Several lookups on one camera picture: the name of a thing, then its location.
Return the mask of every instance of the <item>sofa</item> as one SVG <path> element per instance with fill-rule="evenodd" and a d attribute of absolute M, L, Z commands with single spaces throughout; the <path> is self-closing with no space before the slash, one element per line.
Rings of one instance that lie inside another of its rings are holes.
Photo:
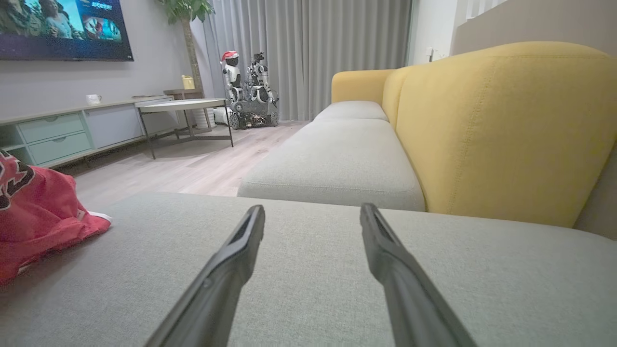
<path fill-rule="evenodd" d="M 141 346 L 262 204 L 263 241 L 230 346 L 394 344 L 360 208 L 149 193 L 103 209 L 105 234 L 0 287 L 0 345 Z M 478 346 L 613 346 L 617 249 L 562 227 L 382 209 Z"/>
<path fill-rule="evenodd" d="M 611 189 L 594 188 L 615 142 L 611 66 L 524 43 L 338 74 L 333 104 L 245 177 L 239 195 L 259 198 L 101 210 L 107 233 L 0 287 L 0 345 L 143 345 L 256 204 L 263 241 L 229 345 L 393 345 L 359 221 L 373 202 L 478 346 L 613 346 L 616 243 L 571 228 Z"/>
<path fill-rule="evenodd" d="M 332 105 L 238 196 L 571 228 L 617 138 L 615 75 L 614 58 L 560 42 L 338 73 Z"/>

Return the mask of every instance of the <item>sofa armrest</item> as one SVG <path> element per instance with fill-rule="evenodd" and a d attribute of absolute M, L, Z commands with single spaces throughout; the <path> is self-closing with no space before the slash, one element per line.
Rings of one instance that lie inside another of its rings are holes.
<path fill-rule="evenodd" d="M 381 105 L 384 84 L 394 70 L 339 72 L 332 78 L 332 103 L 374 101 Z"/>

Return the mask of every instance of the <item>tree trunk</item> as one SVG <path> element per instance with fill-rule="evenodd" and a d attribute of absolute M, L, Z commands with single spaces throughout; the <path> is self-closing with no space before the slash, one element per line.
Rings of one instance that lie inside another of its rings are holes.
<path fill-rule="evenodd" d="M 191 21 L 188 19 L 183 19 L 182 29 L 184 31 L 186 51 L 188 52 L 191 70 L 193 71 L 193 79 L 195 80 L 195 88 L 203 90 L 204 85 L 201 83 L 201 74 L 199 73 L 199 64 L 197 63 L 197 53 L 195 53 L 195 43 L 193 42 L 193 32 L 191 31 Z"/>

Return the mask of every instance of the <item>gray curtain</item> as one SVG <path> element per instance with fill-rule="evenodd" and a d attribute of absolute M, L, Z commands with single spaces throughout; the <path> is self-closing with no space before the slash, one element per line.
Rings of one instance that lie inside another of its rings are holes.
<path fill-rule="evenodd" d="M 348 70 L 405 65 L 411 0 L 212 0 L 204 23 L 216 97 L 220 59 L 240 55 L 242 77 L 253 53 L 265 52 L 282 120 L 312 120 L 330 104 L 331 80 Z"/>

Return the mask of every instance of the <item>metal table leg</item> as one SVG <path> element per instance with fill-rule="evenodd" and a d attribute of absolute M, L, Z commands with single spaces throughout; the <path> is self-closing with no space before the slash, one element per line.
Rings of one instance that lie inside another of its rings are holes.
<path fill-rule="evenodd" d="M 144 122 L 144 117 L 141 114 L 141 109 L 139 110 L 139 120 L 141 121 L 141 126 L 144 127 L 144 133 L 146 134 L 146 140 L 148 141 L 148 146 L 150 146 L 150 152 L 152 152 L 152 158 L 156 160 L 156 155 L 154 155 L 154 147 L 152 147 L 152 141 L 150 140 L 150 135 L 148 135 L 148 129 L 146 129 L 146 123 Z"/>
<path fill-rule="evenodd" d="M 191 123 L 189 122 L 189 117 L 186 115 L 186 110 L 183 111 L 184 112 L 184 119 L 186 119 L 186 124 L 189 127 L 189 135 L 191 137 L 195 137 L 195 133 L 193 132 L 193 126 L 191 125 Z"/>
<path fill-rule="evenodd" d="M 231 147 L 233 147 L 233 136 L 231 135 L 230 114 L 227 111 L 227 104 L 226 103 L 224 105 L 224 108 L 225 108 L 225 115 L 227 116 L 227 129 L 229 129 L 229 131 L 230 131 Z"/>
<path fill-rule="evenodd" d="M 208 117 L 208 110 L 204 109 L 205 121 L 208 123 L 208 130 L 212 131 L 212 125 L 210 124 L 210 117 Z"/>

